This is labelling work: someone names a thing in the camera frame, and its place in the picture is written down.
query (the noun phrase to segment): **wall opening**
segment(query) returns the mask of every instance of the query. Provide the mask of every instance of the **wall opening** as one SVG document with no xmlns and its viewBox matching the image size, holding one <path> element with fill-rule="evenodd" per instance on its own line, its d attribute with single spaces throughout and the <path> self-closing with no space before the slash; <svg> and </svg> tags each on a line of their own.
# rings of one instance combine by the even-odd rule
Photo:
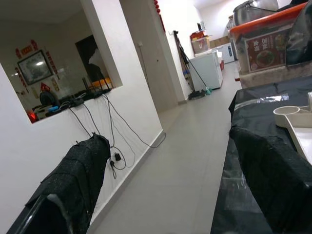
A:
<svg viewBox="0 0 312 234">
<path fill-rule="evenodd" d="M 8 2 L 0 15 L 0 63 L 31 122 L 121 85 L 109 75 L 79 0 Z"/>
</svg>

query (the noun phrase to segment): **food picture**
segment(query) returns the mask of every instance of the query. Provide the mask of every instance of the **food picture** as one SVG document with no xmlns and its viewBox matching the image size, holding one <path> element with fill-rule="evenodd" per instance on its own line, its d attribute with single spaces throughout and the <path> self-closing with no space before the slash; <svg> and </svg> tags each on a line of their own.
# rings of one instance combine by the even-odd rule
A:
<svg viewBox="0 0 312 234">
<path fill-rule="evenodd" d="M 285 64 L 286 40 L 290 29 L 246 39 L 249 71 L 260 71 Z"/>
<path fill-rule="evenodd" d="M 256 62 L 260 67 L 270 66 L 274 62 L 274 54 L 269 50 L 261 51 L 257 55 Z"/>
</svg>

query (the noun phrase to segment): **power adapter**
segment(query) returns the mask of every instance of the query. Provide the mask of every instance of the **power adapter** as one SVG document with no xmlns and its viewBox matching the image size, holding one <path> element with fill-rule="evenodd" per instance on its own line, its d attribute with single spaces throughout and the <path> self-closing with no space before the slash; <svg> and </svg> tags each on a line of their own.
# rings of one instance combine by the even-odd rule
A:
<svg viewBox="0 0 312 234">
<path fill-rule="evenodd" d="M 82 98 L 79 98 L 79 99 L 73 99 L 71 101 L 71 107 L 76 107 L 76 106 L 80 106 L 81 104 L 84 103 L 84 100 Z"/>
<path fill-rule="evenodd" d="M 121 160 L 121 157 L 120 157 L 119 153 L 115 153 L 114 155 L 115 155 L 116 161 L 120 161 Z"/>
</svg>

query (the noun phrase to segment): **mop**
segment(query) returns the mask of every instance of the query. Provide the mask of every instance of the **mop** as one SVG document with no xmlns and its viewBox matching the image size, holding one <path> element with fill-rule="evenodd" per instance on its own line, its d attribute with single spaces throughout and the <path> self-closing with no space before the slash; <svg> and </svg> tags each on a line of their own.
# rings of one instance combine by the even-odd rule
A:
<svg viewBox="0 0 312 234">
<path fill-rule="evenodd" d="M 196 68 L 194 67 L 194 65 L 192 64 L 191 60 L 187 57 L 187 55 L 185 54 L 184 52 L 184 49 L 180 43 L 180 40 L 177 38 L 177 34 L 178 34 L 178 31 L 174 31 L 174 34 L 175 34 L 175 37 L 177 39 L 177 43 L 178 43 L 178 47 L 180 49 L 180 52 L 182 53 L 183 57 L 186 58 L 187 61 L 185 61 L 184 59 L 184 62 L 187 64 L 187 62 L 189 62 L 192 67 L 194 68 L 194 70 L 196 71 L 196 73 L 198 74 L 199 78 L 201 79 L 201 81 L 203 82 L 203 84 L 205 85 L 205 90 L 202 90 L 202 91 L 193 91 L 190 95 L 189 95 L 189 100 L 191 100 L 192 98 L 195 98 L 195 97 L 199 97 L 199 96 L 205 96 L 205 95 L 210 95 L 211 92 L 212 92 L 212 89 L 204 82 L 204 80 L 202 79 L 202 77 L 200 76 L 200 74 L 198 73 L 198 71 L 196 70 Z"/>
</svg>

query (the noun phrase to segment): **framed picture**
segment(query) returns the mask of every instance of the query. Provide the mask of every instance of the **framed picture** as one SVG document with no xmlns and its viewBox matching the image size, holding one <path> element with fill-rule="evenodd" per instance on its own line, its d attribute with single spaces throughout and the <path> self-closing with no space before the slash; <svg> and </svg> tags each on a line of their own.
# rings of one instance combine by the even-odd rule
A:
<svg viewBox="0 0 312 234">
<path fill-rule="evenodd" d="M 53 75 L 42 50 L 18 62 L 18 65 L 28 85 Z"/>
</svg>

